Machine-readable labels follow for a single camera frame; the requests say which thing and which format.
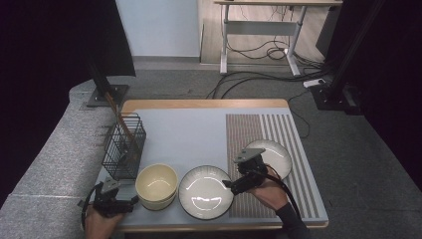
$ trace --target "desk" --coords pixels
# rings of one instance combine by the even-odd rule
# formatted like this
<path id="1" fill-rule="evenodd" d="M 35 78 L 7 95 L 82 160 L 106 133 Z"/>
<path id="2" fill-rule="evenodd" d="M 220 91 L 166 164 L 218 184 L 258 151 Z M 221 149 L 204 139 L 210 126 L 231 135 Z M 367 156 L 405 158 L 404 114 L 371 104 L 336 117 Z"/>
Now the desk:
<path id="1" fill-rule="evenodd" d="M 227 35 L 272 35 L 272 36 L 293 36 L 289 49 L 285 49 L 294 76 L 299 72 L 296 59 L 293 55 L 304 23 L 305 14 L 308 6 L 340 6 L 342 1 L 336 0 L 234 0 L 234 1 L 214 1 L 215 4 L 225 6 L 224 24 L 223 24 L 223 48 L 221 51 L 220 73 L 227 73 Z M 250 6 L 302 6 L 301 16 L 297 23 L 294 22 L 261 22 L 261 21 L 230 21 L 230 5 L 250 5 Z"/>
<path id="2" fill-rule="evenodd" d="M 285 180 L 311 228 L 328 223 L 316 182 L 285 100 L 133 100 L 123 113 L 139 114 L 146 130 L 139 170 L 163 162 L 172 166 L 179 181 L 200 165 L 217 166 L 237 178 L 233 158 L 249 142 L 278 141 L 291 154 L 294 169 Z M 103 168 L 97 183 L 108 176 Z M 123 183 L 117 199 L 136 195 L 133 182 Z M 161 211 L 137 204 L 118 226 L 123 232 L 276 229 L 282 223 L 273 211 L 250 194 L 235 197 L 227 213 L 199 220 L 184 212 L 178 197 Z"/>

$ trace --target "bowl rim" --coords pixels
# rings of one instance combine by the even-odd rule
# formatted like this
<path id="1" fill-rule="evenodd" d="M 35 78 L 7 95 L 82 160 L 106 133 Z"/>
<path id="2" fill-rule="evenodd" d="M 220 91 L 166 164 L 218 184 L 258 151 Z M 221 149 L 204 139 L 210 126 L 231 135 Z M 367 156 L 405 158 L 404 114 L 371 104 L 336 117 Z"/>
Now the bowl rim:
<path id="1" fill-rule="evenodd" d="M 138 188 L 137 188 L 137 184 L 138 184 L 138 179 L 139 179 L 139 177 L 140 177 L 140 175 L 143 173 L 143 172 L 145 172 L 146 170 L 148 170 L 148 169 L 150 169 L 151 167 L 155 167 L 155 166 L 164 166 L 164 167 L 166 167 L 166 168 L 169 168 L 170 169 L 170 171 L 172 171 L 173 173 L 174 173 L 174 175 L 175 175 L 175 177 L 176 177 L 176 180 L 175 180 L 175 183 L 174 183 L 174 187 L 173 188 L 171 188 L 171 193 L 170 194 L 168 194 L 168 195 L 165 195 L 165 197 L 163 197 L 163 198 L 159 198 L 159 199 L 154 199 L 154 200 L 151 200 L 150 198 L 146 198 L 145 197 L 145 195 L 141 195 L 141 193 L 139 192 L 140 190 L 138 190 Z M 145 201 L 148 201 L 148 202 L 156 202 L 156 203 L 158 203 L 158 202 L 163 202 L 163 201 L 166 201 L 167 199 L 169 199 L 169 198 L 171 198 L 175 193 L 176 193 L 176 191 L 177 191 L 177 187 L 178 187 L 178 180 L 179 180 L 179 177 L 177 176 L 177 172 L 176 172 L 176 170 L 174 170 L 174 168 L 173 167 L 171 167 L 170 165 L 168 165 L 168 164 L 165 164 L 165 163 L 155 163 L 155 164 L 152 164 L 152 165 L 149 165 L 149 166 L 147 166 L 147 167 L 145 167 L 138 175 L 137 175 L 137 177 L 136 177 L 136 181 L 135 181 L 135 184 L 134 184 L 134 188 L 135 188 L 135 190 L 136 190 L 136 193 L 137 193 L 137 195 L 138 195 L 138 197 L 139 198 L 141 198 L 141 199 L 143 199 L 143 200 L 145 200 Z"/>

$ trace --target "hand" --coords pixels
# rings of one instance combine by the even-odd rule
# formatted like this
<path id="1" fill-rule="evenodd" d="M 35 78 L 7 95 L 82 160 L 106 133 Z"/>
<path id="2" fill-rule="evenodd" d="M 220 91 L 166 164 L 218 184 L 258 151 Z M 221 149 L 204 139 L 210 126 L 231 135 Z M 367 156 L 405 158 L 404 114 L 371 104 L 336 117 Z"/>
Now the hand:
<path id="1" fill-rule="evenodd" d="M 273 169 L 267 166 L 268 174 L 278 177 Z M 254 195 L 262 204 L 277 211 L 288 204 L 288 196 L 277 182 L 266 178 L 259 187 L 252 188 L 247 192 Z"/>
<path id="2" fill-rule="evenodd" d="M 112 218 L 101 216 L 92 205 L 88 206 L 85 218 L 85 236 L 87 239 L 108 239 L 114 227 L 123 219 L 123 214 Z"/>

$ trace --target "white bowl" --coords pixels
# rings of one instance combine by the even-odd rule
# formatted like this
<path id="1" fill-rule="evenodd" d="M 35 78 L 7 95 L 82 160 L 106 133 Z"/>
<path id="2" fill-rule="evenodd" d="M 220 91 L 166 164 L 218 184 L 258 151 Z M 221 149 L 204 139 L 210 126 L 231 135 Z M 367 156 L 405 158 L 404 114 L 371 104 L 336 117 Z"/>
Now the white bowl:
<path id="1" fill-rule="evenodd" d="M 146 209 L 149 209 L 149 210 L 152 210 L 152 211 L 158 211 L 158 210 L 162 210 L 162 209 L 166 208 L 168 205 L 170 205 L 175 197 L 176 197 L 176 193 L 173 193 L 173 195 L 170 198 L 167 198 L 166 200 L 157 201 L 157 202 L 140 200 L 140 203 L 142 203 L 142 205 Z"/>
<path id="2" fill-rule="evenodd" d="M 173 168 L 158 163 L 146 167 L 139 173 L 135 188 L 143 205 L 148 203 L 165 204 L 174 199 L 177 181 L 177 174 Z"/>

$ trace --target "dish rack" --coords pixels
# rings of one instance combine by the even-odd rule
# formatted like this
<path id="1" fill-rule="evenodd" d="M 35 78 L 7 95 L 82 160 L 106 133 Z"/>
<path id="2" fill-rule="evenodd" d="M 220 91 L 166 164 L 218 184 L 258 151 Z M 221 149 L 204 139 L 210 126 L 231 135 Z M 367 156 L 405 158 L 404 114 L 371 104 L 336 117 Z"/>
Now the dish rack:
<path id="1" fill-rule="evenodd" d="M 138 114 L 120 115 L 106 141 L 103 167 L 114 180 L 135 180 L 146 131 Z"/>

